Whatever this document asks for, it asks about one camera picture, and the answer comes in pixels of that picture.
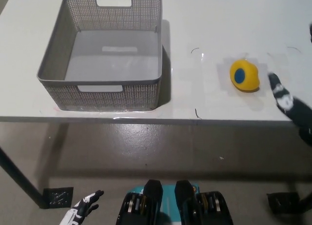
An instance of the yellow ball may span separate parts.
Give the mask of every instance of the yellow ball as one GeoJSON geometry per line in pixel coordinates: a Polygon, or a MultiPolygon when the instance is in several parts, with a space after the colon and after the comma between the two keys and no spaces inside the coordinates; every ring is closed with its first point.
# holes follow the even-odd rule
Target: yellow ball
{"type": "Polygon", "coordinates": [[[256,91],[260,85],[257,67],[247,60],[235,61],[230,69],[234,86],[243,92],[256,91]]]}

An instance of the table leg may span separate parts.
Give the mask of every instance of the table leg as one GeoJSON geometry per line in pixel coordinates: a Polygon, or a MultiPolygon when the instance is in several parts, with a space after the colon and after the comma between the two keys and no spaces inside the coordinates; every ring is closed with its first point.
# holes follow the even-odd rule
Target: table leg
{"type": "Polygon", "coordinates": [[[45,201],[44,197],[38,190],[30,183],[30,181],[17,168],[12,160],[5,154],[0,147],[0,166],[8,175],[23,189],[25,193],[42,209],[48,209],[49,203],[45,201]]]}

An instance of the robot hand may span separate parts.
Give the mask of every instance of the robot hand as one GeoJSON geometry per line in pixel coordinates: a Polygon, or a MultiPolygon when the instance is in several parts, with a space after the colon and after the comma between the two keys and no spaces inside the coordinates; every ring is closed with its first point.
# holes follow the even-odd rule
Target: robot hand
{"type": "Polygon", "coordinates": [[[98,208],[98,204],[92,205],[96,202],[100,196],[104,194],[104,191],[98,190],[91,195],[82,198],[74,207],[67,211],[62,222],[59,225],[80,225],[85,217],[87,217],[92,210],[98,208]]]}

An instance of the black metal bracket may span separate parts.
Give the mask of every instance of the black metal bracket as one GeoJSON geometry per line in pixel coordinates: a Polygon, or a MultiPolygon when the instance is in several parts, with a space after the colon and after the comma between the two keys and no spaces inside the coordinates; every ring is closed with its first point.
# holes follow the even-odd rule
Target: black metal bracket
{"type": "Polygon", "coordinates": [[[46,188],[43,191],[43,195],[41,195],[12,160],[5,154],[1,147],[0,166],[21,187],[21,189],[27,193],[39,208],[51,209],[71,207],[74,188],[46,188]]]}
{"type": "Polygon", "coordinates": [[[273,214],[302,214],[312,209],[312,193],[300,199],[297,192],[267,194],[273,214]]]}
{"type": "Polygon", "coordinates": [[[49,209],[70,208],[73,199],[73,187],[45,188],[43,198],[49,205],[49,209]]]}

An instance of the basket handle cutout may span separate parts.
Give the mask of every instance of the basket handle cutout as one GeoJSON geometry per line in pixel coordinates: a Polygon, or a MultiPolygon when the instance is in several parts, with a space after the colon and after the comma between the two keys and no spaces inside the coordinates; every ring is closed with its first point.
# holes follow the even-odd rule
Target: basket handle cutout
{"type": "Polygon", "coordinates": [[[132,0],[97,0],[99,7],[130,7],[132,0]]]}

